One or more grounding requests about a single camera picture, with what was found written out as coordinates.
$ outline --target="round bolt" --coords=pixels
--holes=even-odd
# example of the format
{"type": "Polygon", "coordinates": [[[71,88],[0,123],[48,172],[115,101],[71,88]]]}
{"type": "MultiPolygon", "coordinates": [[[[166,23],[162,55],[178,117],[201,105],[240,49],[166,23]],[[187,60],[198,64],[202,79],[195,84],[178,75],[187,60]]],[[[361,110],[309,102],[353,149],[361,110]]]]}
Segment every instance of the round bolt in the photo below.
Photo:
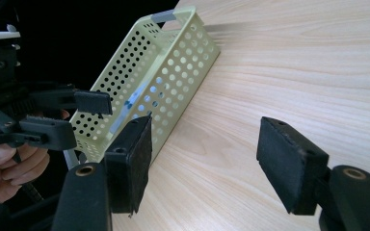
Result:
{"type": "Polygon", "coordinates": [[[75,173],[78,176],[88,176],[91,175],[94,172],[94,170],[95,170],[94,166],[84,166],[77,169],[75,173]]]}
{"type": "Polygon", "coordinates": [[[346,174],[347,176],[353,178],[353,179],[356,179],[356,180],[365,180],[366,179],[366,175],[358,170],[358,169],[355,169],[355,168],[345,168],[343,170],[344,174],[346,174]]]}
{"type": "Polygon", "coordinates": [[[3,69],[6,67],[6,62],[5,61],[0,61],[0,69],[3,69]]]}

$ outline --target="light green basket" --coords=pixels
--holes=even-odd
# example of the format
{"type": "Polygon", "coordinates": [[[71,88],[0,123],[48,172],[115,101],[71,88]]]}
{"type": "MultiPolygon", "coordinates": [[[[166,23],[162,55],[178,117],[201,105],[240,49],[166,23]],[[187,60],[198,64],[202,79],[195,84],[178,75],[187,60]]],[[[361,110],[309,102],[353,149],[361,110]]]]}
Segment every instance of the light green basket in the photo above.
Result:
{"type": "Polygon", "coordinates": [[[153,161],[219,53],[195,7],[137,20],[91,88],[110,94],[113,114],[76,112],[75,150],[100,162],[127,122],[151,114],[153,161]],[[180,29],[158,25],[172,20],[180,29]]]}

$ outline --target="black background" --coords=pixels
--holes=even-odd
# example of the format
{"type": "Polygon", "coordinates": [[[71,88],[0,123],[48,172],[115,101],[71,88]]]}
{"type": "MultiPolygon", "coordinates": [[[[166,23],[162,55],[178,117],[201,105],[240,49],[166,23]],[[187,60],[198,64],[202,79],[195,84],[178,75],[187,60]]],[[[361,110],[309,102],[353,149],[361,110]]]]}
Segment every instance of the black background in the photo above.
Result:
{"type": "MultiPolygon", "coordinates": [[[[9,1],[0,12],[0,31],[9,23],[21,34],[18,80],[57,81],[89,90],[135,21],[171,10],[177,2],[9,1]]],[[[48,168],[33,182],[43,198],[61,192],[67,172],[63,153],[49,154],[48,168]]],[[[20,190],[6,204],[13,213],[32,201],[20,190]]]]}

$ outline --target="human hand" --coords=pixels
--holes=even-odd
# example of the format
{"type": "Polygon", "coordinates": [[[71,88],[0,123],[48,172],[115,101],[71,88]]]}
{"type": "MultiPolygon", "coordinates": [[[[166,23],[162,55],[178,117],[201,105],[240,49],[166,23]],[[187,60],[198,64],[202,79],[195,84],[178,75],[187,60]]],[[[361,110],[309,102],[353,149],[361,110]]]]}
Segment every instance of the human hand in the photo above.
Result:
{"type": "Polygon", "coordinates": [[[15,196],[22,184],[38,178],[49,164],[47,149],[23,144],[17,148],[19,164],[12,159],[15,152],[15,148],[0,144],[0,203],[15,196]]]}

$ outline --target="wood grain surface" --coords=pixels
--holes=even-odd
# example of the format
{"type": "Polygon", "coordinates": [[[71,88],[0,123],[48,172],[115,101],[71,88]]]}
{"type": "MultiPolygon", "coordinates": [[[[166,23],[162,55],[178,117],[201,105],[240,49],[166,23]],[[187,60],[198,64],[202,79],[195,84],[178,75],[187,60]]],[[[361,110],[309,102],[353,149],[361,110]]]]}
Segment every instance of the wood grain surface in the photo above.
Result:
{"type": "Polygon", "coordinates": [[[181,0],[221,54],[114,230],[320,230],[288,215],[256,161],[263,116],[370,172],[370,0],[181,0]]]}

